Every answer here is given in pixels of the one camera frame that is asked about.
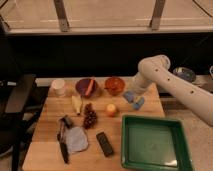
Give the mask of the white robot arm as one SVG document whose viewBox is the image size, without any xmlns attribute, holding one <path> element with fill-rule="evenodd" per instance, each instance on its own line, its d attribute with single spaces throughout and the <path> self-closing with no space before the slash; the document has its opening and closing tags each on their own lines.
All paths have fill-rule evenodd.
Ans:
<svg viewBox="0 0 213 171">
<path fill-rule="evenodd" d="M 169 67 L 170 60 L 165 55 L 142 59 L 130 89 L 136 94 L 143 94 L 154 82 L 213 127 L 213 94 L 173 75 L 168 71 Z"/>
</svg>

